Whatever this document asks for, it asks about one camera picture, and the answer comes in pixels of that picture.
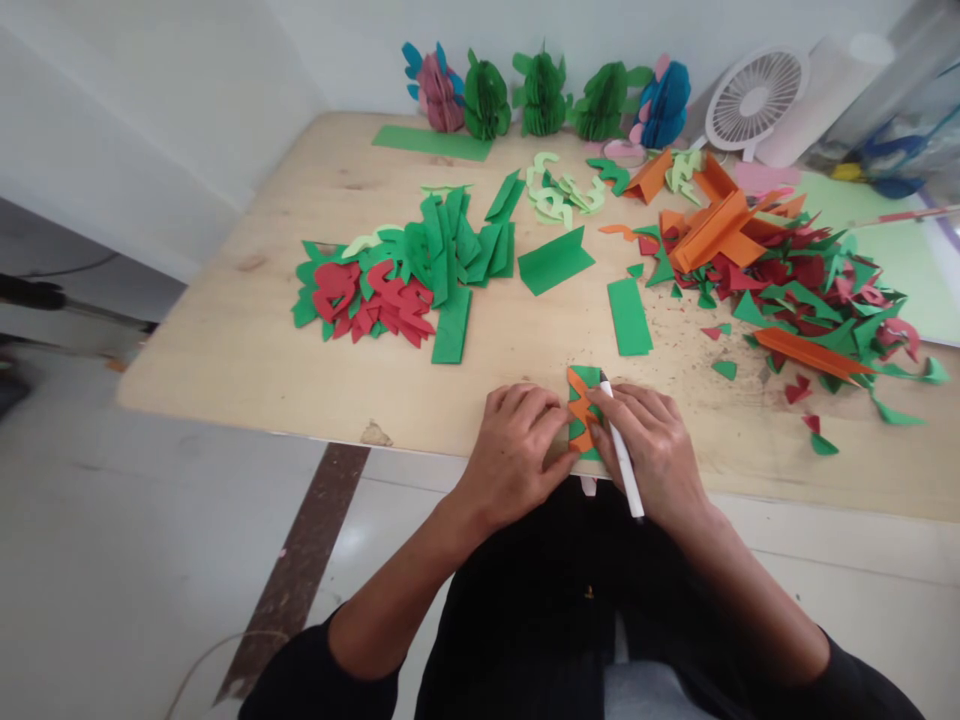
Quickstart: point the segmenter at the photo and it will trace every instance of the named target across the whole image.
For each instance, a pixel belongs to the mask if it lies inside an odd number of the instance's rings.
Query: paper roll
[[[810,53],[810,84],[757,146],[756,157],[770,167],[795,163],[867,89],[894,58],[883,38],[860,33],[843,40],[828,35]]]

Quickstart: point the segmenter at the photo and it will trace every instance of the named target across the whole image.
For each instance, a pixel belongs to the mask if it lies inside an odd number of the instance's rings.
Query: white floor
[[[4,717],[160,720],[191,663],[245,627],[324,444],[138,415],[116,406],[102,362],[21,355],[37,390],[0,422]],[[371,454],[311,622],[463,468],[388,453]],[[960,717],[960,525],[715,500],[838,642],[929,720]],[[441,604],[401,675],[398,720],[413,716]],[[176,717],[203,716],[235,647],[201,666]]]

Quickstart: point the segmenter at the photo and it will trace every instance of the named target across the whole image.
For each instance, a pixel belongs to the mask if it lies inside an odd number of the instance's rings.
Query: white marker
[[[603,370],[600,371],[600,389],[613,397],[613,388],[610,387],[610,381],[607,380]],[[643,517],[643,503],[640,501],[640,489],[637,487],[637,478],[633,474],[630,453],[627,452],[627,446],[623,444],[623,436],[612,422],[610,423],[610,431],[613,434],[613,446],[617,449],[617,462],[620,463],[620,476],[623,478],[623,489],[627,493],[630,515]]]

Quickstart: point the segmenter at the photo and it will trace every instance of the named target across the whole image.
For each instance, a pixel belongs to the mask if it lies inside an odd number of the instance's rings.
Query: white fan
[[[808,57],[785,45],[756,50],[723,76],[707,108],[705,135],[720,150],[743,150],[746,162],[753,160],[757,143],[773,132],[773,126],[807,89]]]

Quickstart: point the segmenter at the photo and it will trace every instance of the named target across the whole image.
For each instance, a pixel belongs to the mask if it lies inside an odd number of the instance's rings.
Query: white wall
[[[262,0],[0,0],[0,196],[188,281],[327,109]]]
[[[687,65],[695,99],[750,50],[810,49],[828,30],[886,34],[913,0],[267,0],[337,110],[414,113],[400,47],[440,40],[453,68],[467,49],[520,81],[515,52],[567,59],[565,91],[579,95],[606,62],[652,66],[662,52]]]

